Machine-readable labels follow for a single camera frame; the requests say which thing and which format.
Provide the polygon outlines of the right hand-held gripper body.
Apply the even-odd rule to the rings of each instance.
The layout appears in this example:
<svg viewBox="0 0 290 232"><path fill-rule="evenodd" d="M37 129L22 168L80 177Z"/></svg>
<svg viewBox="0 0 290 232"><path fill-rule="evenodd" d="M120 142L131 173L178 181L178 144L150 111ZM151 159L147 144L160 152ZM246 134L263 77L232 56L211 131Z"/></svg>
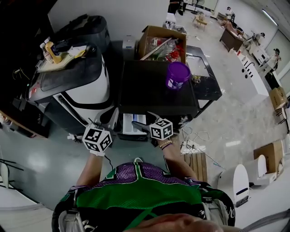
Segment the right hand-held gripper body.
<svg viewBox="0 0 290 232"><path fill-rule="evenodd" d="M160 119L159 121L150 125L150 136L152 139L164 141L173 135L173 123L167 119Z"/></svg>

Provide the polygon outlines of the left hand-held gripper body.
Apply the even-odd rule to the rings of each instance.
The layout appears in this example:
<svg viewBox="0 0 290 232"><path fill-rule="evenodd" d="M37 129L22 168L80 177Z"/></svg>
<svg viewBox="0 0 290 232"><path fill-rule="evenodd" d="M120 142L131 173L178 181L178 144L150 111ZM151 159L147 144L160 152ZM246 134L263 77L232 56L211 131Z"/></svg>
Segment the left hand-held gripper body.
<svg viewBox="0 0 290 232"><path fill-rule="evenodd" d="M109 107L97 114L96 120L89 120L82 137L82 142L90 153L105 156L106 149L111 146L116 136L114 128L117 125L119 109Z"/></svg>

